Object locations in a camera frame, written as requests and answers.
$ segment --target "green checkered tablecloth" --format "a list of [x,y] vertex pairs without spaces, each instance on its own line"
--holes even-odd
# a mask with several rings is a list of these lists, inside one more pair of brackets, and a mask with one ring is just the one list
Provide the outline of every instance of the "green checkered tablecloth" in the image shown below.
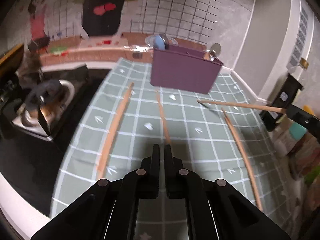
[[[96,92],[65,154],[52,198],[51,217],[59,214],[96,182],[96,165],[110,123],[126,88],[134,82],[131,100],[109,156],[105,178],[121,179],[140,167],[154,143],[163,150],[156,90],[159,90],[172,140],[172,153],[184,167],[202,178],[224,178],[255,203],[244,161],[236,147],[220,106],[211,110],[197,99],[248,102],[229,74],[220,74],[210,93],[199,94],[150,85],[150,64],[119,60]],[[292,220],[285,176],[257,112],[224,107],[238,129],[252,163],[265,214],[279,226]],[[156,200],[140,200],[136,239],[188,239],[184,200],[165,197],[161,163],[160,193]]]

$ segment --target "wooden stick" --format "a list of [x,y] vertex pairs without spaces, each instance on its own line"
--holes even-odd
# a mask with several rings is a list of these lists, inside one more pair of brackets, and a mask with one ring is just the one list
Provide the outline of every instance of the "wooden stick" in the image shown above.
[[197,100],[198,103],[209,103],[213,105],[221,105],[221,106],[239,106],[244,108],[252,108],[252,109],[258,109],[258,110],[264,110],[264,111],[271,111],[276,112],[280,114],[285,114],[286,109],[284,108],[278,108],[278,107],[272,107],[272,106],[259,106],[259,105],[250,105],[246,103],[232,103],[232,102],[220,102],[220,101],[210,101],[210,100]]
[[118,130],[118,126],[120,123],[120,120],[122,118],[122,115],[124,113],[124,110],[128,104],[129,98],[131,96],[131,91],[132,91],[132,87],[133,87],[134,83],[132,82],[129,85],[129,88],[127,89],[127,91],[124,94],[124,97],[120,103],[120,105],[117,108],[116,111],[116,115],[113,117],[111,125],[110,125],[110,129],[109,129],[109,133],[107,135],[107,139],[104,143],[102,152],[101,152],[101,157],[99,160],[99,164],[97,166],[97,179],[102,179],[103,175],[104,175],[104,171],[106,169],[107,166],[107,160],[108,160],[108,156],[110,153],[110,149],[112,147],[114,138],[116,136],[116,132]]
[[169,132],[168,132],[167,120],[164,117],[163,106],[161,104],[160,95],[159,95],[158,91],[156,92],[156,97],[157,97],[157,101],[158,101],[158,104],[159,104],[159,112],[160,112],[160,117],[162,119],[164,136],[165,136],[165,139],[167,141],[167,144],[171,144],[171,139],[170,139],[170,135],[169,135]]
[[224,109],[222,109],[223,113],[224,113],[224,116],[225,116],[225,119],[226,119],[226,122],[229,126],[229,129],[232,133],[232,136],[233,138],[235,139],[236,141],[236,144],[238,146],[238,149],[241,153],[241,156],[244,160],[244,164],[248,170],[248,174],[249,174],[249,178],[250,178],[250,182],[251,182],[251,186],[252,186],[252,190],[253,190],[253,194],[254,194],[254,198],[256,200],[256,203],[257,203],[257,207],[263,211],[262,209],[262,204],[261,204],[261,200],[260,200],[260,197],[259,197],[259,191],[258,191],[258,187],[257,187],[257,184],[256,184],[256,180],[255,180],[255,177],[254,177],[254,173],[253,173],[253,170],[252,170],[252,166],[251,166],[251,163],[247,157],[247,153],[245,152],[244,150],[244,147],[243,147],[243,144],[242,142],[240,141],[240,137],[235,129],[235,127],[232,125],[229,117],[227,116],[226,112],[224,111]]

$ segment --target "purple box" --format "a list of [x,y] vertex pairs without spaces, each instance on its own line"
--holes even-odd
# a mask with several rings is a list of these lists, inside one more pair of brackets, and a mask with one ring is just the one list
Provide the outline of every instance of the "purple box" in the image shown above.
[[203,55],[204,51],[172,44],[166,50],[154,49],[151,85],[207,94],[223,63]]

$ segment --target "metal pivot screw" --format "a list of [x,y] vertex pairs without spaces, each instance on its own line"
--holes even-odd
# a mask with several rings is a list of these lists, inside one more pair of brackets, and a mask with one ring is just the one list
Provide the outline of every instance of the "metal pivot screw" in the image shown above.
[[145,169],[138,169],[138,170],[136,171],[136,173],[137,173],[138,175],[144,175],[144,174],[146,174],[146,170],[145,170]]
[[100,186],[100,187],[104,187],[104,186],[106,186],[108,184],[108,180],[107,179],[99,179],[98,180],[98,185]]
[[186,170],[186,169],[181,169],[181,170],[179,170],[179,174],[180,174],[180,175],[188,175],[188,174],[189,174],[189,171]]
[[226,182],[224,179],[218,179],[218,180],[217,180],[217,184],[218,184],[220,187],[223,187],[223,186],[227,185],[227,182]]

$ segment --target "vent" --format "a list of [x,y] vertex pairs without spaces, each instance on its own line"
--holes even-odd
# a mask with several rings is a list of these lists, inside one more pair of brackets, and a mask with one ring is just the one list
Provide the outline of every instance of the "vent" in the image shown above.
[[307,26],[308,26],[308,15],[306,13],[306,10],[301,6],[298,36],[297,36],[296,44],[293,48],[290,61],[287,65],[287,68],[289,70],[291,70],[292,68],[295,68],[300,62],[304,42],[306,41]]

